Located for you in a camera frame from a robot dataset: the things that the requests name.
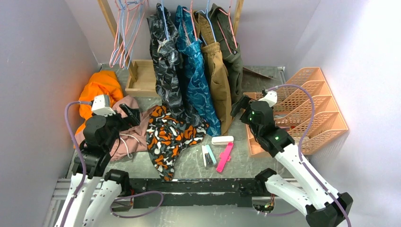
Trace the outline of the orange camouflage shorts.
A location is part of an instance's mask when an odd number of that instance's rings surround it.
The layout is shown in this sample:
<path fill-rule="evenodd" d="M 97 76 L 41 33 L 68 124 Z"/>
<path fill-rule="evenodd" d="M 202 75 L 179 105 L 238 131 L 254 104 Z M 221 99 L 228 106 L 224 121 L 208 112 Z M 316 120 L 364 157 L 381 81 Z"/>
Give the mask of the orange camouflage shorts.
<path fill-rule="evenodd" d="M 199 126 L 193 126 L 174 118 L 166 106 L 155 107 L 148 121 L 146 145 L 150 161 L 162 180 L 173 180 L 180 153 L 201 143 L 208 128 L 204 120 Z"/>

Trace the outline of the pink wire hanger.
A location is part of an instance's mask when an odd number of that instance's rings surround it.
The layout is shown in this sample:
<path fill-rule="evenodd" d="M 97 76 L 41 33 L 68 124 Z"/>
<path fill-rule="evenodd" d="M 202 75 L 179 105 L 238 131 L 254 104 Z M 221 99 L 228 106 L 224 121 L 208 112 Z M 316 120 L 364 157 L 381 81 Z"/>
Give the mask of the pink wire hanger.
<path fill-rule="evenodd" d="M 118 28 L 119 27 L 119 19 L 118 18 L 119 18 L 119 15 L 120 15 L 120 13 L 119 13 L 120 4 L 118 3 L 118 0 L 115 1 L 115 4 L 116 4 L 116 7 L 118 9 L 117 35 L 114 38 L 113 51 L 111 53 L 111 57 L 110 57 L 110 60 L 109 60 L 109 66 L 110 67 L 118 66 L 120 68 L 120 65 L 119 65 L 120 60 L 118 58 L 120 57 L 121 50 L 122 50 L 121 49 L 121 47 L 122 47 L 122 36 L 120 34 L 120 29 Z M 140 22 L 141 22 L 140 27 L 141 27 L 142 21 L 143 21 L 143 19 L 145 17 L 145 13 L 146 13 L 147 8 L 148 8 L 148 1 L 147 0 L 143 0 L 143 11 L 142 11 L 142 16 L 140 17 Z"/>

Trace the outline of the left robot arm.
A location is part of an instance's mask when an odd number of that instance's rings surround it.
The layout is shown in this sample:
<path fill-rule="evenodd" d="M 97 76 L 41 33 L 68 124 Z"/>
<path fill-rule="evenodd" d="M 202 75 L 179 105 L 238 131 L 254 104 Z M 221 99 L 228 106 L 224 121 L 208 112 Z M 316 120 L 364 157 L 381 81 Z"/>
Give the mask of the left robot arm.
<path fill-rule="evenodd" d="M 91 105 L 92 115 L 86 120 L 84 140 L 78 144 L 71 132 L 77 150 L 74 159 L 70 188 L 57 227 L 94 227 L 111 204 L 120 196 L 131 192 L 129 174 L 112 169 L 105 172 L 111 160 L 110 152 L 120 133 L 140 124 L 140 110 L 121 104 L 125 117 L 106 104 L 96 101 L 82 102 Z"/>

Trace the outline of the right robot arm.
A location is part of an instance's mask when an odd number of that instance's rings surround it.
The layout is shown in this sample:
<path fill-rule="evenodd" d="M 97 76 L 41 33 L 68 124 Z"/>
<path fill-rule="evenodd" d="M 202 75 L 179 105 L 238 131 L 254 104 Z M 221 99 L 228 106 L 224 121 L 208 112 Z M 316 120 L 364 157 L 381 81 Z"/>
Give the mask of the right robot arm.
<path fill-rule="evenodd" d="M 350 224 L 351 195 L 338 192 L 314 169 L 289 133 L 276 125 L 270 103 L 243 95 L 231 115 L 236 116 L 240 109 L 244 110 L 240 120 L 249 126 L 255 141 L 300 184 L 296 187 L 267 168 L 255 177 L 256 192 L 279 196 L 301 212 L 311 227 L 337 227 L 342 221 Z"/>

